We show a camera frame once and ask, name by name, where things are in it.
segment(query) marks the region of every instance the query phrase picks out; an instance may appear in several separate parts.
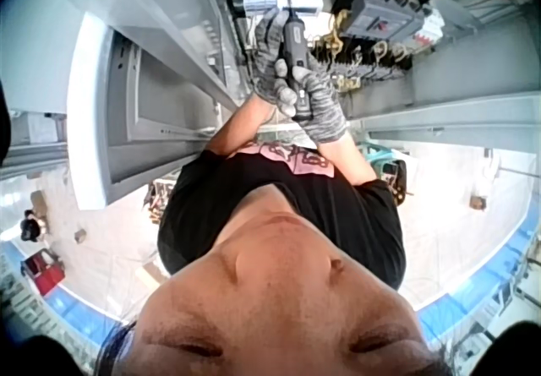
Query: blue floor stripe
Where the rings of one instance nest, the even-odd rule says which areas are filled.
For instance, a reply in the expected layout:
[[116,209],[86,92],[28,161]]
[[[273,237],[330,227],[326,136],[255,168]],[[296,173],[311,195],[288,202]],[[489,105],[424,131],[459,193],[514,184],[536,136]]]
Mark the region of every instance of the blue floor stripe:
[[526,217],[505,246],[451,295],[445,294],[418,311],[427,341],[452,330],[515,274],[538,223],[539,197],[532,196]]
[[[18,272],[25,256],[11,242],[2,242],[2,250]],[[97,346],[103,344],[112,327],[119,325],[117,320],[81,302],[61,287],[52,289],[43,300],[58,316]]]

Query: person in background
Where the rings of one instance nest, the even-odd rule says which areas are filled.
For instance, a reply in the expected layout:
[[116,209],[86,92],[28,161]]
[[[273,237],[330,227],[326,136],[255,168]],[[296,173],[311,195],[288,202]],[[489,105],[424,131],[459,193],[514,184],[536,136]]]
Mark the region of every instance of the person in background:
[[34,211],[25,210],[25,218],[20,222],[20,230],[20,239],[23,241],[38,242],[41,238],[41,225]]

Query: floor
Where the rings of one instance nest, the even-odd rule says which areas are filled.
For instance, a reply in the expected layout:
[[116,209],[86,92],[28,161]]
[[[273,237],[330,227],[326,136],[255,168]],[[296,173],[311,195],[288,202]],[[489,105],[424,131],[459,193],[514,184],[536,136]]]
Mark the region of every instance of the floor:
[[[407,269],[400,293],[420,309],[466,280],[505,242],[527,212],[532,178],[500,172],[485,211],[469,208],[484,149],[408,143],[389,147],[418,160],[413,187],[398,213]],[[534,155],[498,150],[501,165],[533,169]]]
[[[469,277],[501,245],[526,213],[532,179],[500,172],[486,211],[468,207],[483,149],[445,144],[385,144],[409,151],[418,161],[410,192],[399,208],[407,253],[400,293],[420,309]],[[499,151],[502,166],[533,167],[533,155]],[[142,188],[101,211],[79,211],[67,167],[29,180],[0,183],[3,239],[14,231],[16,247],[31,254],[41,245],[21,242],[17,225],[41,189],[49,206],[47,241],[66,263],[63,287],[113,318],[137,313],[152,292],[137,270],[156,251],[157,226],[142,210]],[[85,229],[77,244],[74,233]]]
[[[18,227],[23,211],[31,208],[32,191],[44,192],[51,233],[46,241],[66,265],[64,288],[113,318],[139,311],[153,288],[140,280],[137,269],[153,258],[157,238],[157,226],[142,210],[146,188],[105,210],[80,211],[67,167],[43,172],[33,180],[17,177],[0,186],[5,204],[0,222],[3,232]],[[74,240],[79,229],[86,231],[81,244]],[[25,255],[44,246],[42,242],[22,242],[20,231],[15,234],[12,242]]]

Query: hand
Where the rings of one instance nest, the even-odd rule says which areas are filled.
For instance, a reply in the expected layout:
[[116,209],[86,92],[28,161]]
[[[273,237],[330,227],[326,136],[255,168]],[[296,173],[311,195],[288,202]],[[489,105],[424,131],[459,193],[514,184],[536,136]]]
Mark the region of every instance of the hand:
[[276,72],[275,63],[279,57],[284,25],[289,14],[274,8],[269,11],[255,27],[254,91],[263,100],[276,104]]
[[[308,67],[294,66],[292,75],[308,93],[314,118],[298,124],[316,144],[326,144],[340,139],[346,132],[346,118],[329,74],[318,64],[312,54],[308,56]],[[297,94],[289,88],[286,61],[279,59],[275,65],[281,79],[275,82],[277,105],[287,116],[295,115]]]

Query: eye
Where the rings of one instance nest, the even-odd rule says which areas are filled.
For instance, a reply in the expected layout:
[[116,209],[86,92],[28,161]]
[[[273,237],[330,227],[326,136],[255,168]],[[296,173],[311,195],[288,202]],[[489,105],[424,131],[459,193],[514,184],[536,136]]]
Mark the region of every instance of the eye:
[[223,353],[217,346],[181,345],[179,348],[200,357],[221,357]]
[[368,353],[384,346],[404,340],[408,337],[407,329],[398,324],[391,324],[360,335],[349,346],[351,353]]
[[359,338],[357,341],[355,341],[353,344],[349,346],[349,351],[351,353],[367,353],[371,351],[376,351],[384,346],[387,346],[391,343],[391,341],[388,341],[387,339],[364,339]]

